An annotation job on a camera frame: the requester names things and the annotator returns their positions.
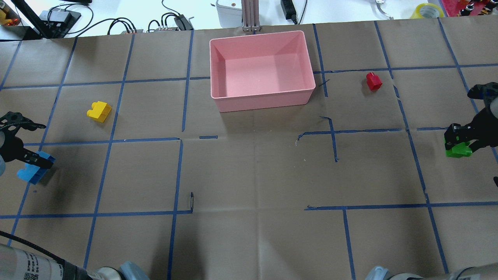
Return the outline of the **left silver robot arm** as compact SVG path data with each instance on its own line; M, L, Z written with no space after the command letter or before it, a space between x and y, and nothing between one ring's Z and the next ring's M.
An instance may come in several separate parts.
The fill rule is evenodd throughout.
M76 266L23 238L1 231L1 236L22 243L31 252L1 244L2 280L148 280L144 271L133 262L118 269L102 266L95 271Z

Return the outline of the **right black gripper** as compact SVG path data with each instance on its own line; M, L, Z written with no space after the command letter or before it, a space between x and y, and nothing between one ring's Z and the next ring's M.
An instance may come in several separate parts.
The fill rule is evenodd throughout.
M479 111L472 121L464 126L452 123L444 133L447 151L455 147L469 147L472 152L498 145L498 119L490 110Z

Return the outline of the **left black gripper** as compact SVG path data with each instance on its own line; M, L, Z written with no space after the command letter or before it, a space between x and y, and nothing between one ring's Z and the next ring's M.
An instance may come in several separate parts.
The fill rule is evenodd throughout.
M1 134L0 154L5 163L22 161L45 170L49 170L54 164L53 156L43 151L25 149L23 141L15 135Z

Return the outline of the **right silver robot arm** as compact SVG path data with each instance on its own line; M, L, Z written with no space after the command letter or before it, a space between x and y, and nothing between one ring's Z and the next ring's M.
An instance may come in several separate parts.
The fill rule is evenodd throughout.
M452 123L444 132L446 156L462 158L471 156L478 149L497 146L497 113L480 110L470 123ZM480 266L464 266L445 274L421 275L419 273L393 273L384 266L374 266L367 280L496 280L497 262Z

